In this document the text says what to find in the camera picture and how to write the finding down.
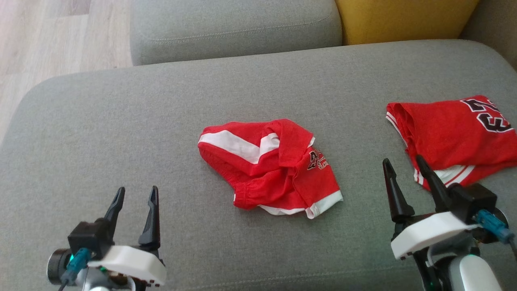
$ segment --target yellow pillow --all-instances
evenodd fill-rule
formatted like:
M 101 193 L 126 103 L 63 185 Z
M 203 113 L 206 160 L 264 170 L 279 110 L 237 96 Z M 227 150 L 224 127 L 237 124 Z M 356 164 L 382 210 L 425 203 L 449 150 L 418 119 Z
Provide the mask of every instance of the yellow pillow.
M 479 0 L 336 0 L 343 44 L 457 38 Z

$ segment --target red jersey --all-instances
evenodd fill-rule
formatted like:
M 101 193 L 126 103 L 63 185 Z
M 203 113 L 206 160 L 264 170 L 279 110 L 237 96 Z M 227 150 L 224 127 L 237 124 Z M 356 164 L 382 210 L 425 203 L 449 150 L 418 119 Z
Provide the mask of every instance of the red jersey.
M 230 122 L 203 130 L 201 157 L 235 190 L 234 205 L 310 219 L 343 201 L 313 134 L 288 119 Z
M 407 145 L 415 181 L 429 189 L 418 170 L 422 155 L 446 186 L 468 185 L 517 165 L 517 134 L 485 96 L 430 104 L 389 103 L 386 118 Z

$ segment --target white trim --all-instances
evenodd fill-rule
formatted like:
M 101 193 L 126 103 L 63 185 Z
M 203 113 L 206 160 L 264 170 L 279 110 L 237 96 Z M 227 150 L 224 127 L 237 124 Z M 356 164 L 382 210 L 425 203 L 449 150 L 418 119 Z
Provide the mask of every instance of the white trim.
M 447 169 L 436 170 L 434 171 L 438 178 L 445 184 L 445 186 L 449 186 L 452 183 L 461 183 L 465 178 L 472 173 L 476 166 L 462 166 L 462 165 L 454 165 Z M 415 174 L 413 175 L 415 178 L 415 182 L 420 185 L 423 185 L 424 178 L 422 173 L 415 169 Z
M 438 175 L 438 178 L 445 184 L 450 180 L 454 179 L 459 173 L 461 173 L 467 166 L 454 165 L 447 169 L 435 170 L 434 172 Z
M 470 173 L 472 173 L 472 171 L 474 170 L 475 167 L 476 166 L 474 166 L 474 165 L 467 166 L 465 168 L 465 170 L 463 171 L 463 173 L 461 173 L 461 175 L 457 176 L 456 179 L 446 183 L 445 185 L 448 187 L 452 183 L 461 183 L 463 180 L 465 180 L 465 178 L 468 177 L 468 175 L 470 175 Z
M 197 143 L 205 142 L 239 156 L 252 164 L 258 164 L 262 155 L 277 149 L 280 139 L 276 133 L 260 139 L 260 147 L 232 134 L 228 130 L 218 133 L 203 134 Z
M 305 209 L 305 212 L 307 213 L 307 217 L 309 219 L 314 219 L 315 217 L 317 217 L 318 215 L 322 214 L 327 209 L 332 207 L 332 205 L 340 201 L 343 201 L 343 195 L 341 195 L 340 190 L 337 190 L 336 192 L 314 203 L 313 205 L 311 205 L 311 207 Z
M 423 176 L 419 170 L 415 169 L 415 174 L 413 175 L 413 178 L 415 178 L 415 182 L 417 182 L 420 185 L 423 185 Z
M 312 137 L 312 138 L 311 138 L 311 141 L 309 142 L 309 146 L 307 146 L 307 148 L 308 148 L 308 147 L 310 147 L 310 146 L 312 146 L 312 145 L 314 144 L 314 141 L 315 141 L 315 140 L 316 140 L 316 139 L 315 139 L 314 137 Z
M 386 112 L 386 119 L 391 122 L 391 124 L 393 125 L 393 127 L 395 127 L 395 130 L 397 130 L 397 132 L 399 133 L 400 137 L 402 138 L 402 140 L 404 141 L 404 143 L 406 144 L 406 147 L 407 147 L 407 142 L 406 140 L 404 139 L 404 137 L 402 136 L 402 133 L 400 133 L 400 130 L 399 128 L 397 127 L 397 120 L 395 119 L 395 117 L 389 113 L 389 112 Z
M 386 118 L 388 118 L 388 117 L 390 117 L 391 120 L 393 120 L 393 122 L 395 122 L 395 124 L 397 124 L 397 119 L 389 111 L 386 112 Z
M 273 215 L 291 215 L 298 212 L 302 212 L 305 210 L 305 208 L 293 208 L 293 209 L 283 209 L 283 208 L 276 208 L 276 207 L 270 207 L 265 205 L 258 205 L 260 208 L 266 210 L 269 212 L 269 214 Z

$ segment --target red fabric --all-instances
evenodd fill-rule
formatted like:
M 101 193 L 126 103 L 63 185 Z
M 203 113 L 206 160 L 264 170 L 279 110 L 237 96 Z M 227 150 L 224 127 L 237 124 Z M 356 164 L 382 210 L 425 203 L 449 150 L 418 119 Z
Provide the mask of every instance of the red fabric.
M 307 209 L 339 191 L 325 158 L 309 146 L 312 138 L 312 133 L 287 119 L 231 122 L 205 128 L 198 147 L 201 157 L 235 190 L 235 206 Z M 267 151 L 268 144 L 276 146 Z M 262 155 L 250 153 L 251 148 L 261 148 Z
M 416 169 L 417 154 L 434 170 L 472 165 L 470 174 L 456 181 L 468 185 L 517 165 L 515 129 L 485 96 L 430 104 L 389 103 L 387 111 Z

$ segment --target sofa seat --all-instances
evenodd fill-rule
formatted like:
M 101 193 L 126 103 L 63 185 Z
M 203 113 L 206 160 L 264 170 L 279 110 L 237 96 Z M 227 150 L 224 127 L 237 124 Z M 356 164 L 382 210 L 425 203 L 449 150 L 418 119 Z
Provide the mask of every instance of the sofa seat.
M 139 66 L 57 77 L 22 100 L 0 148 L 0 271 L 5 290 L 56 290 L 44 268 L 79 221 L 104 216 L 126 187 L 117 244 L 137 243 L 151 186 L 171 290 L 419 290 L 394 259 L 382 160 L 417 214 L 434 210 L 413 181 L 391 101 L 488 96 L 517 122 L 517 73 L 476 42 L 426 40 Z M 233 206 L 200 157 L 203 128 L 288 118 L 314 133 L 344 201 L 310 220 Z M 517 221 L 517 169 L 482 181 Z M 510 247 L 481 249 L 517 284 Z

